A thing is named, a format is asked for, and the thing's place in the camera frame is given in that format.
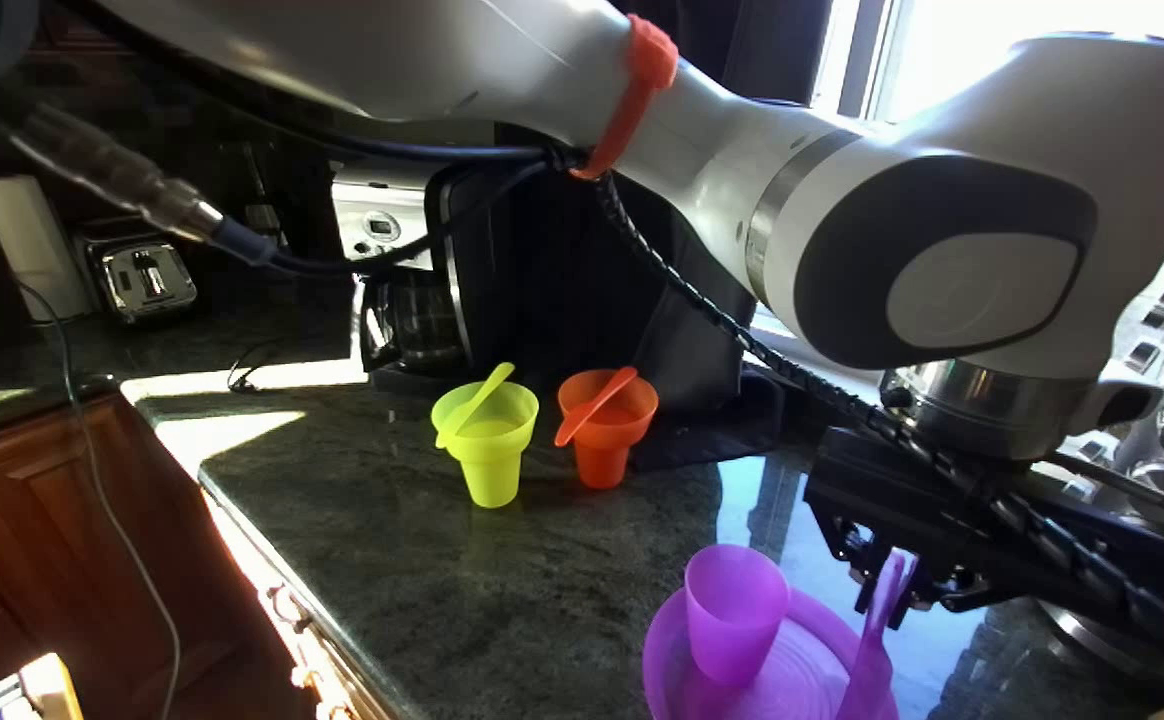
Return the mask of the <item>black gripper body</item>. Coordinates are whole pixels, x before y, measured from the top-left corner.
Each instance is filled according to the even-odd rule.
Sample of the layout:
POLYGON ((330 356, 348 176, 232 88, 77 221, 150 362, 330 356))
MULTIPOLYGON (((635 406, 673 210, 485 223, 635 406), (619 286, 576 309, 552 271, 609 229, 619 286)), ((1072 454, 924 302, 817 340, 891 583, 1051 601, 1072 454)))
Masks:
POLYGON ((1136 583, 1103 556, 1107 521, 1096 514, 1035 506, 1005 481, 844 423, 817 445, 809 506, 844 563, 853 539, 924 556, 948 611, 1032 596, 1164 642, 1164 589, 1136 583))

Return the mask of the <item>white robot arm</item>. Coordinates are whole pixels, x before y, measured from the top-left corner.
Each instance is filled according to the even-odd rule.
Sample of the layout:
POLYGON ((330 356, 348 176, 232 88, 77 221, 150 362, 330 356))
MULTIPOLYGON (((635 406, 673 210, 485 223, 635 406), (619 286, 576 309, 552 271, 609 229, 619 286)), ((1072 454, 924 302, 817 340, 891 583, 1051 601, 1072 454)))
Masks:
POLYGON ((745 99, 609 0, 100 0, 378 121, 474 115, 628 176, 822 356, 1089 387, 1164 239, 1164 40, 1042 36, 889 137, 745 99))

